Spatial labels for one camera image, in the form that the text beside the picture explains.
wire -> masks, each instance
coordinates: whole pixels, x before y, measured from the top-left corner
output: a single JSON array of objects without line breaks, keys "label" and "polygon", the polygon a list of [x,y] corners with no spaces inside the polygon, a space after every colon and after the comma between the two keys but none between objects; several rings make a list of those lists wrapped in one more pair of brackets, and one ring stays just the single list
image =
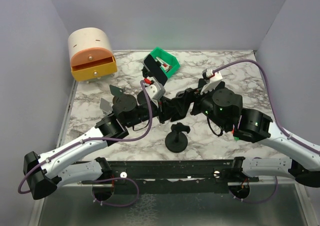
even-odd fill
[{"label": "wire", "polygon": [[133,131],[133,132],[138,132],[138,131],[140,131],[140,130],[142,130],[142,129],[145,129],[146,127],[148,127],[148,125],[149,125],[149,121],[148,121],[148,123],[146,124],[146,126],[144,126],[144,127],[142,127],[142,128],[139,128],[139,129],[137,129],[137,130],[135,130],[135,126],[132,126],[132,131]]},{"label": "wire", "polygon": [[103,179],[103,180],[95,180],[94,182],[109,182],[109,181],[113,181],[113,180],[127,180],[130,181],[134,184],[134,186],[136,187],[137,191],[136,191],[136,197],[134,198],[134,200],[132,200],[129,203],[126,204],[114,204],[114,203],[108,203],[108,202],[104,202],[104,201],[99,201],[98,199],[96,199],[95,195],[92,193],[92,196],[94,198],[93,202],[98,202],[100,204],[104,204],[104,205],[108,205],[108,206],[112,206],[112,207],[128,207],[133,205],[134,203],[136,203],[139,199],[139,187],[137,185],[137,183],[135,181],[133,181],[131,178],[127,178],[127,177],[115,177],[115,178],[109,178],[109,179]]},{"label": "wire", "polygon": [[254,61],[254,60],[250,60],[250,59],[243,59],[243,60],[238,60],[238,61],[235,61],[235,62],[231,62],[231,63],[228,63],[222,67],[219,67],[215,70],[213,70],[213,73],[216,73],[218,71],[221,71],[222,69],[225,69],[227,67],[230,67],[230,66],[233,66],[235,64],[239,64],[239,63],[242,63],[242,62],[250,62],[250,63],[253,63],[255,64],[261,71],[263,77],[264,77],[264,81],[265,81],[265,87],[266,87],[266,91],[269,95],[269,101],[270,101],[270,105],[271,105],[271,109],[272,109],[272,112],[273,112],[273,115],[274,115],[274,119],[275,119],[275,124],[278,126],[278,128],[280,129],[280,131],[287,137],[287,138],[290,138],[290,140],[292,140],[293,142],[299,144],[300,146],[314,152],[314,153],[317,153],[317,154],[320,154],[320,151],[319,150],[316,150],[315,148],[312,148],[310,146],[308,146],[307,144],[301,142],[300,140],[296,139],[295,137],[291,137],[291,135],[289,133],[286,132],[286,130],[281,126],[281,124],[279,123],[279,120],[278,120],[278,115],[277,115],[277,112],[275,111],[275,108],[274,108],[274,102],[273,102],[273,98],[271,96],[271,91],[270,91],[270,86],[269,86],[269,81],[268,81],[268,78],[267,78],[267,75],[264,71],[264,69],[262,68],[262,66]]},{"label": "wire", "polygon": [[208,123],[208,126],[209,126],[211,132],[212,132],[215,136],[220,137],[220,136],[223,135],[222,129],[221,129],[220,134],[217,134],[217,133],[212,129],[211,124],[210,124],[210,119],[209,119],[208,117],[206,118],[206,121],[207,121],[207,123]]},{"label": "wire", "polygon": [[[140,85],[142,87],[145,99],[146,99],[146,104],[148,106],[148,110],[149,110],[149,126],[147,128],[147,130],[145,131],[145,133],[137,138],[132,138],[132,139],[120,139],[120,138],[110,138],[110,137],[91,137],[91,138],[86,138],[83,140],[83,142],[89,142],[89,141],[96,141],[96,140],[102,140],[102,141],[115,141],[115,142],[134,142],[134,141],[138,141],[142,138],[144,138],[145,136],[147,136],[147,134],[150,132],[151,130],[151,126],[152,126],[152,108],[151,108],[151,103],[150,100],[148,100],[149,96],[148,93],[144,87],[144,81],[140,81]],[[22,191],[22,185],[24,184],[24,182],[27,180],[27,178],[34,172],[36,171],[38,168],[40,168],[41,166],[43,166],[45,163],[50,162],[52,159],[58,157],[59,155],[67,152],[68,150],[70,150],[71,148],[74,148],[78,145],[80,145],[81,142],[76,142],[66,148],[64,148],[63,150],[61,150],[60,152],[52,155],[51,157],[48,157],[47,159],[45,159],[44,161],[42,161],[41,163],[37,164],[35,167],[33,167],[28,173],[26,173],[26,175],[23,177],[22,181],[19,183],[18,185],[18,193],[20,194],[26,194],[31,192],[30,190],[27,191]]]},{"label": "wire", "polygon": [[274,189],[273,193],[269,197],[267,197],[266,199],[263,199],[263,200],[260,200],[260,201],[248,201],[248,200],[245,200],[243,198],[236,197],[230,190],[229,190],[229,193],[231,193],[231,195],[233,196],[234,199],[236,199],[238,201],[241,201],[241,202],[245,202],[245,203],[259,204],[259,203],[268,202],[277,194],[277,191],[278,191],[278,188],[279,188],[278,178],[277,177],[274,177],[274,178],[275,178],[275,185],[276,185],[275,189]]},{"label": "wire", "polygon": [[248,181],[248,178],[246,177],[245,180],[241,183],[241,188],[242,188],[242,189],[243,189],[244,183],[247,182],[247,181]]},{"label": "wire", "polygon": [[115,185],[115,180],[112,180],[112,188],[114,188],[114,185]]}]

black mount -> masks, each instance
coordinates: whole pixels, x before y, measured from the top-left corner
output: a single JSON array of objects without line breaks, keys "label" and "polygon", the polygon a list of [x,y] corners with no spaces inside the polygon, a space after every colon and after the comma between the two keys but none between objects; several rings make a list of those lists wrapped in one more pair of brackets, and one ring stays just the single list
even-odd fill
[{"label": "black mount", "polygon": [[182,132],[189,133],[190,127],[180,122],[171,126],[171,132],[165,137],[165,146],[169,151],[179,153],[186,149],[188,139]]}]

green bowl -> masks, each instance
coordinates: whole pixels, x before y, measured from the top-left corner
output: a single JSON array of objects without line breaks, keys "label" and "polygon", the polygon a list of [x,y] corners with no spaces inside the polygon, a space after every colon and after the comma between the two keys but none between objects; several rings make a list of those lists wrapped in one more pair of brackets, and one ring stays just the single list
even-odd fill
[{"label": "green bowl", "polygon": [[161,69],[165,73],[166,77],[170,78],[180,67],[180,64],[176,57],[169,54],[168,52],[162,50],[160,47],[156,47],[152,52],[150,52],[150,55],[156,59],[156,57],[160,57],[162,60],[164,60],[166,63],[168,63],[170,66],[172,66],[171,70],[166,72],[162,67]]}]

marble tabletop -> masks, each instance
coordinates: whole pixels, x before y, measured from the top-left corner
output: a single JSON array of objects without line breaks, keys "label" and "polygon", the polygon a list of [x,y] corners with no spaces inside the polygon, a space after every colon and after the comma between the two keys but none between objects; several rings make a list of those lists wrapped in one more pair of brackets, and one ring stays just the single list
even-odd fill
[{"label": "marble tabletop", "polygon": [[[169,52],[180,63],[180,69],[165,85],[165,96],[169,98],[185,88],[195,88],[205,68],[219,67],[240,59],[255,60],[252,51]],[[125,88],[126,93],[132,95],[137,95],[141,91],[139,81],[143,79],[142,60],[148,53],[148,51],[115,52],[117,73],[98,82],[78,83],[64,143],[88,131],[103,118],[103,112],[99,109],[100,98],[112,101],[110,84]],[[244,107],[255,108],[273,116],[260,72],[255,65],[242,63],[224,69],[221,73],[226,87],[243,96]],[[262,158],[282,156],[279,152],[257,143],[235,141],[231,133],[216,137],[210,131],[206,117],[202,114],[197,116],[188,114],[180,122],[191,128],[191,132],[187,135],[188,146],[181,153],[172,153],[165,146],[165,137],[170,132],[172,123],[160,124],[155,118],[151,132],[142,140],[115,143],[87,155],[83,160],[94,160],[97,157],[105,157],[108,160],[198,160],[231,159],[235,156]],[[219,130],[213,123],[212,126],[216,131]],[[143,134],[143,131],[133,132],[131,128],[128,131],[130,134],[127,138]]]}]

gray wall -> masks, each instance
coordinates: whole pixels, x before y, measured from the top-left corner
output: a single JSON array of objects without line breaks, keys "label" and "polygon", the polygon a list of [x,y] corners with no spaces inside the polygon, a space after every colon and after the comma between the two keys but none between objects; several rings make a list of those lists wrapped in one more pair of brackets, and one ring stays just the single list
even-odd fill
[{"label": "gray wall", "polygon": [[50,0],[0,0],[0,225],[27,225],[23,157],[55,146],[72,78],[68,33]]},{"label": "gray wall", "polygon": [[286,0],[256,58],[283,126],[320,144],[320,0]]},{"label": "gray wall", "polygon": [[258,49],[285,0],[52,0],[69,33],[104,30],[114,49]]}]

